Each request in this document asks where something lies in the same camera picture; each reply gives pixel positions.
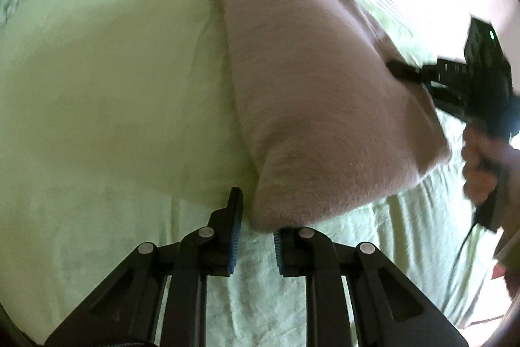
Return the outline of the right hand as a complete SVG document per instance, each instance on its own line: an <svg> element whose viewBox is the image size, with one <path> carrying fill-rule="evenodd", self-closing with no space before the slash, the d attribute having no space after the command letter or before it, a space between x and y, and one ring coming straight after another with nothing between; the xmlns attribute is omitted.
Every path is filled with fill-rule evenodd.
<svg viewBox="0 0 520 347"><path fill-rule="evenodd" d="M463 191L476 205L484 204L498 188L498 168L507 172L506 199L519 204L519 150L500 139L492 139L467 126L463 131L465 162Z"/></svg>

